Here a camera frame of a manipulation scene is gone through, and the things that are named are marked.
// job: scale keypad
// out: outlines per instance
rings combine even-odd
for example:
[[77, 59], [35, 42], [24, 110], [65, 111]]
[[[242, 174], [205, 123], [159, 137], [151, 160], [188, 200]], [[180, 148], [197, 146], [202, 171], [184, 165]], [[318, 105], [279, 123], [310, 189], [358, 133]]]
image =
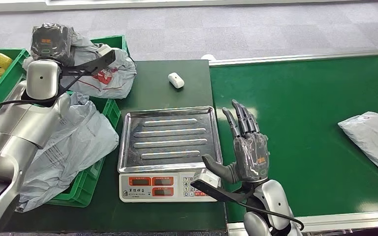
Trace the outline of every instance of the scale keypad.
[[193, 181], [193, 177], [181, 177], [182, 186], [183, 186], [183, 196], [184, 197], [203, 197], [207, 196], [205, 193], [200, 190], [192, 187], [190, 182]]

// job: robot finger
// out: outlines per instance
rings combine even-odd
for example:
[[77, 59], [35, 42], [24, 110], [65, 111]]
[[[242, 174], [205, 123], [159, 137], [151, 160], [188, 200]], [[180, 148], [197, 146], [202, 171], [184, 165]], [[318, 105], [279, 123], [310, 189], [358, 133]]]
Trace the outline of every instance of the robot finger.
[[240, 137], [241, 133], [240, 133], [240, 130], [238, 129], [237, 123], [234, 120], [234, 117], [232, 116], [232, 113], [226, 107], [222, 108], [222, 113], [224, 113], [224, 115], [227, 117], [227, 121], [229, 123], [229, 127], [231, 129], [232, 136], [234, 138]]
[[249, 114], [247, 108], [243, 104], [240, 104], [240, 106], [241, 106], [241, 109], [243, 110], [243, 117], [247, 121], [247, 127], [249, 128], [249, 132], [252, 133], [252, 132], [255, 131], [253, 120], [250, 117], [250, 114]]
[[260, 133], [260, 129], [258, 128], [257, 120], [255, 119], [254, 115], [251, 114], [250, 112], [249, 112], [249, 115], [250, 115], [250, 118], [251, 118], [252, 121], [253, 121], [254, 130], [255, 130], [257, 133]]
[[245, 133], [247, 133], [249, 128], [247, 125], [247, 119], [243, 115], [243, 109], [241, 108], [241, 104], [238, 103], [235, 99], [233, 99], [231, 103], [235, 109], [235, 112], [237, 113], [238, 124], [240, 126], [240, 132], [242, 135], [245, 135]]

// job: table edge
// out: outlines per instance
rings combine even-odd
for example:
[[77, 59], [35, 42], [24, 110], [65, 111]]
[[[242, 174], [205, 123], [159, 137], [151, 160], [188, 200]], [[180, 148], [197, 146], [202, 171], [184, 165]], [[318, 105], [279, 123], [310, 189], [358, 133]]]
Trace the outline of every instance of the table edge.
[[[303, 233], [378, 227], [378, 211], [297, 217], [305, 225]], [[228, 223], [229, 236], [248, 236], [243, 222]]]
[[308, 55], [291, 55], [291, 56], [276, 56], [276, 57], [261, 57], [261, 58], [210, 60], [209, 61], [209, 67], [219, 67], [219, 66], [226, 66], [226, 65], [255, 64], [255, 63], [265, 63], [265, 62], [280, 62], [280, 61], [301, 61], [301, 60], [312, 60], [312, 59], [349, 58], [349, 57], [375, 56], [375, 55], [378, 55], [378, 50], [335, 53], [335, 54], [308, 54]]

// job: stainless steel tray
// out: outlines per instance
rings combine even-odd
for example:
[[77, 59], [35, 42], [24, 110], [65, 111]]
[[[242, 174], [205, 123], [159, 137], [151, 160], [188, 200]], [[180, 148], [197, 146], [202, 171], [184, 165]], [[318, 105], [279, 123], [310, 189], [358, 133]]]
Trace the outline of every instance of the stainless steel tray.
[[203, 154], [222, 163], [213, 107], [130, 112], [124, 120], [118, 172], [204, 168]]

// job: gray carpet floor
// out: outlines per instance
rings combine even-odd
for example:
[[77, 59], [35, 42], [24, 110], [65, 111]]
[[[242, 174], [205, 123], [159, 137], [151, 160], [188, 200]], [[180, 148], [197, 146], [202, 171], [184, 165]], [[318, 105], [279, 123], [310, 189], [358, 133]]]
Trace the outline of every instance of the gray carpet floor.
[[135, 60], [199, 59], [204, 54], [236, 59], [378, 49], [378, 1], [0, 13], [0, 48], [28, 48], [32, 27], [44, 22], [74, 26], [90, 38], [125, 34]]

